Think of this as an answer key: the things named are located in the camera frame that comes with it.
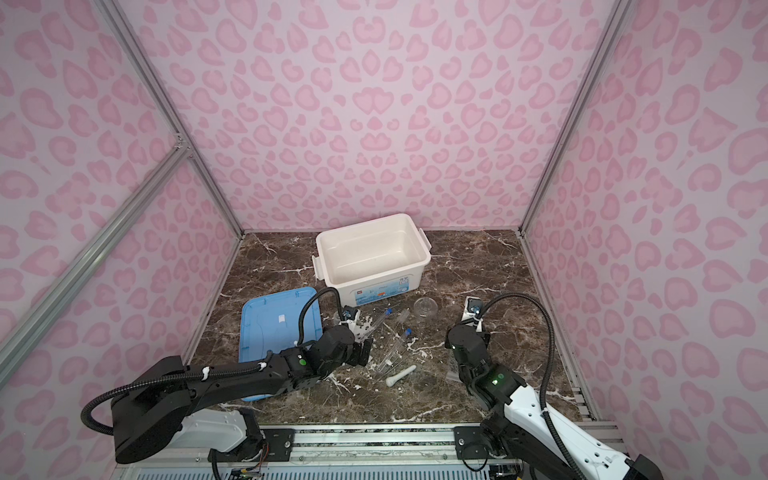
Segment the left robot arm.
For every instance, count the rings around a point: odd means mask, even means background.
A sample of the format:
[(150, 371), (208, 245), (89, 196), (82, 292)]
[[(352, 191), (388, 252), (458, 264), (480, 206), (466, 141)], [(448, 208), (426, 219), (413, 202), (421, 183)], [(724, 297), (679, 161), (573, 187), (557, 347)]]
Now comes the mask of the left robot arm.
[(167, 357), (111, 400), (116, 461), (130, 464), (153, 456), (169, 445), (184, 418), (205, 408), (310, 388), (341, 366), (364, 366), (372, 345), (372, 339), (359, 342), (339, 325), (317, 341), (258, 361), (203, 367)]

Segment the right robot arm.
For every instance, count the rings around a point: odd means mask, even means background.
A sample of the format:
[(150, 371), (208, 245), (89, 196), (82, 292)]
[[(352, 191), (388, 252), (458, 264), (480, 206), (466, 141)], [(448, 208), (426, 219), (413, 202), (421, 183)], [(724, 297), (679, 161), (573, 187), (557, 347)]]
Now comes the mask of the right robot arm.
[(490, 412), (481, 422), (494, 452), (518, 458), (549, 479), (661, 479), (649, 458), (619, 452), (555, 411), (518, 374), (492, 361), (487, 334), (461, 324), (445, 346), (469, 395)]

